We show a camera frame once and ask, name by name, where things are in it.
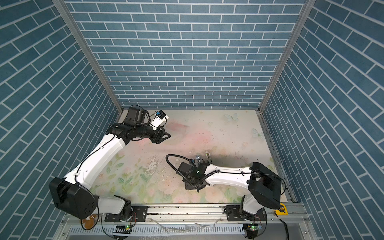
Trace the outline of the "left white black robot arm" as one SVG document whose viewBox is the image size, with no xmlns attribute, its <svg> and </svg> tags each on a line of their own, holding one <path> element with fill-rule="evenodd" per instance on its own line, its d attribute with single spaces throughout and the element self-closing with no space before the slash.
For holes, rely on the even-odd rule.
<svg viewBox="0 0 384 240">
<path fill-rule="evenodd" d="M 149 139 L 160 144 L 171 137 L 165 130 L 168 116 L 162 110 L 151 118 L 149 112 L 132 105 L 124 120 L 109 126 L 101 142 L 91 153 L 63 178 L 54 178 L 49 189 L 55 207 L 80 220 L 92 215 L 116 215 L 119 221 L 132 219 L 131 201 L 120 197 L 99 197 L 90 189 L 107 164 L 129 142 Z"/>
</svg>

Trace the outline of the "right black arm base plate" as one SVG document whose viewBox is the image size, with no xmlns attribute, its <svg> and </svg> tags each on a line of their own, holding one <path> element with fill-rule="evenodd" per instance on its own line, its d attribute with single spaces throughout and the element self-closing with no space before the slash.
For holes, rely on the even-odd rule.
<svg viewBox="0 0 384 240">
<path fill-rule="evenodd" d="M 227 217 L 228 222 L 239 222 L 239 221 L 249 221 L 249 222 L 259 222 L 266 221 L 267 212 L 265 208 L 262 208 L 257 211 L 256 214 L 250 214 L 243 210 L 240 204 L 236 205 L 227 205 L 224 207 L 224 213 Z"/>
</svg>

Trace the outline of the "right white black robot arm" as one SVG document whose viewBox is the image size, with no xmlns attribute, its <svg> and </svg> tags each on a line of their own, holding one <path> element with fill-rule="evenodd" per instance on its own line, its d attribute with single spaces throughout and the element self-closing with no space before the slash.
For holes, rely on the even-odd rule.
<svg viewBox="0 0 384 240">
<path fill-rule="evenodd" d="M 166 155 L 167 164 L 183 178 L 186 190 L 196 190 L 207 186 L 226 185 L 239 187 L 248 191 L 241 199 L 241 205 L 229 212 L 230 220 L 242 219 L 254 221 L 260 217 L 265 208 L 279 210 L 281 208 L 282 190 L 287 188 L 286 182 L 260 162 L 253 162 L 250 167 L 227 168 L 213 165 L 202 159 L 188 159 L 176 154 Z"/>
</svg>

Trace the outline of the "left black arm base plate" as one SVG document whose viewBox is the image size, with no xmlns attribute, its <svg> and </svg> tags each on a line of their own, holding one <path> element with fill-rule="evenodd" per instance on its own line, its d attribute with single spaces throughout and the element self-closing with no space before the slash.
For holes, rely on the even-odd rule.
<svg viewBox="0 0 384 240">
<path fill-rule="evenodd" d="M 120 214 L 106 214 L 106 223 L 134 223 L 144 222 L 148 213 L 148 206 L 129 206 Z"/>
</svg>

